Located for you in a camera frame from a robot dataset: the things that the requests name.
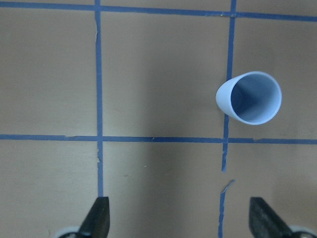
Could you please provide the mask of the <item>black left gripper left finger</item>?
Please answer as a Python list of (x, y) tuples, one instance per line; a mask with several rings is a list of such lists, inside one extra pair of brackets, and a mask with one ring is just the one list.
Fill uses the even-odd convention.
[(98, 197), (78, 230), (79, 238), (106, 238), (110, 229), (109, 198)]

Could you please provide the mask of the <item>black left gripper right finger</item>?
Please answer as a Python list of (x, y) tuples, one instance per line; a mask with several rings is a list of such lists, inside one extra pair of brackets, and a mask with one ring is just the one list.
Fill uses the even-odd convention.
[(290, 238), (293, 234), (261, 197), (250, 198), (249, 229), (254, 238)]

